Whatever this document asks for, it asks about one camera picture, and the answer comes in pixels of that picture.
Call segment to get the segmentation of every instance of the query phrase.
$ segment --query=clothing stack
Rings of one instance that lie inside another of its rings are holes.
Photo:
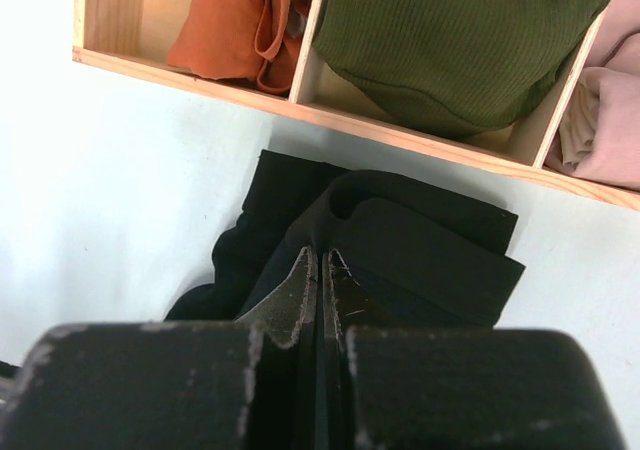
[[[314,46],[400,124],[509,127],[556,83],[609,0],[327,0]]]
[[[640,0],[613,0],[547,165],[640,190]]]
[[[289,91],[311,0],[192,0],[168,63],[260,91]]]
[[[524,270],[505,256],[516,221],[401,175],[265,151],[236,227],[215,245],[215,283],[187,292],[167,319],[242,317],[311,251],[400,325],[491,327]]]

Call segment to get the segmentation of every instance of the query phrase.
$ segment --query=white surface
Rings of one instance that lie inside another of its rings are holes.
[[[72,64],[71,0],[0,0],[0,29],[0,359],[59,323],[162,318],[212,278],[269,147],[520,214],[500,325],[573,335],[640,448],[640,213]]]

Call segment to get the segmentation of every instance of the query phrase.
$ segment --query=ribbed fabric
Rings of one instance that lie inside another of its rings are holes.
[[[458,138],[529,114],[609,0],[328,0],[314,46],[403,125]]]

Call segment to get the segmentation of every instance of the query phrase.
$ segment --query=green knit sweater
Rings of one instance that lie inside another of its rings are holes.
[[[460,138],[531,113],[608,2],[327,0],[314,46],[403,125]]]

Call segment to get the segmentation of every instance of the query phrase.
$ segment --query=folded pink shirt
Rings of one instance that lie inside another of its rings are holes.
[[[640,33],[624,40],[604,68],[582,71],[558,134],[548,166],[640,190]]]

